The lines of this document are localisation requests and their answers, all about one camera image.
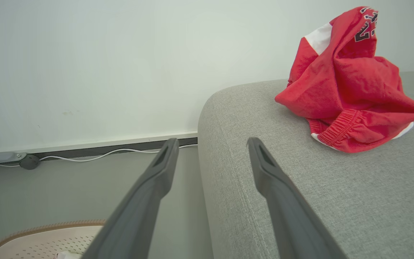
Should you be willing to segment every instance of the power cord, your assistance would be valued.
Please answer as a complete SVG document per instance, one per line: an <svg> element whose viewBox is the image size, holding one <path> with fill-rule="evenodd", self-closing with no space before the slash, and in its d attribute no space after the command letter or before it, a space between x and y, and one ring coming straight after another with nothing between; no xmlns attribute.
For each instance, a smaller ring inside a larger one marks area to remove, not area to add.
<svg viewBox="0 0 414 259"><path fill-rule="evenodd" d="M182 149L184 147L189 147L189 146L197 146L197 144L180 146L179 148ZM104 155L98 156L96 158L91 158L91 159L77 160L77 159L69 159L69 158L58 157L58 156L46 156L46 157L43 157L43 158L39 159L39 161L41 162L44 159L48 159L48 158L56 158L56 159L62 159L62 160L67 160L67 161L71 161L71 162L89 162L89 161L94 161L94 160L106 157L107 155L113 154L114 152L117 152L117 151L134 151L134 152L137 152L137 153L146 153L146 154L155 154L155 153L159 152L159 151L143 151L143 150L137 150L137 149L116 149L116 150L113 150L113 151L109 151L108 153L106 153ZM18 165L18 164L16 164L16 165L0 164L0 166L2 166L2 167L19 167L20 165Z"/></svg>

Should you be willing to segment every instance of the gray upholstered cushion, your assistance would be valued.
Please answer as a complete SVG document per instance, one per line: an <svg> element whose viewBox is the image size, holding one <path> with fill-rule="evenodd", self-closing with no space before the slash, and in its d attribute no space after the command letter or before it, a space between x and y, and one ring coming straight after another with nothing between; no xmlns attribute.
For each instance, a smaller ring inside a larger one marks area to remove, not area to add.
<svg viewBox="0 0 414 259"><path fill-rule="evenodd" d="M414 99L414 72L402 73ZM199 121L202 183L215 258L278 258L246 141L259 137L350 258L414 258L414 128L371 151L315 141L305 119L275 103L285 80L214 94Z"/></svg>

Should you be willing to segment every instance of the white wall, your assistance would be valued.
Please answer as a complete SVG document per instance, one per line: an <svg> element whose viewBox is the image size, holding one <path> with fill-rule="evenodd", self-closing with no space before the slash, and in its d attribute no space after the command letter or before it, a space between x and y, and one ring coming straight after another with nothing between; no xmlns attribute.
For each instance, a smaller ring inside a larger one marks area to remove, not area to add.
<svg viewBox="0 0 414 259"><path fill-rule="evenodd" d="M0 151L192 136L210 95L287 78L300 38L359 5L414 71L414 1L0 0Z"/></svg>

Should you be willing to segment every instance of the beige perforated basket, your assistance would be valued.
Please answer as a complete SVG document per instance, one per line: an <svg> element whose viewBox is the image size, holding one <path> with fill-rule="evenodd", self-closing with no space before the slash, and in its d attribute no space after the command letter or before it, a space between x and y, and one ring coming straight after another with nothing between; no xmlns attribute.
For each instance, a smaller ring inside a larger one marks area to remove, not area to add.
<svg viewBox="0 0 414 259"><path fill-rule="evenodd" d="M62 251L83 254L104 223L74 221L17 232L0 242L0 259L52 259Z"/></svg>

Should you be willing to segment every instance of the gray floor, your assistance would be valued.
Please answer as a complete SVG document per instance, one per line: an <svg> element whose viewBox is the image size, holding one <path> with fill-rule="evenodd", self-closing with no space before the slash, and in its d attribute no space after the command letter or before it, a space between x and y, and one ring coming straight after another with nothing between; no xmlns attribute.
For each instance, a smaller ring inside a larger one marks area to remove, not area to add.
<svg viewBox="0 0 414 259"><path fill-rule="evenodd" d="M124 153L86 163L45 161L31 171L0 167L0 240L41 225L108 218L154 157ZM148 258L213 258L197 147L180 150Z"/></svg>

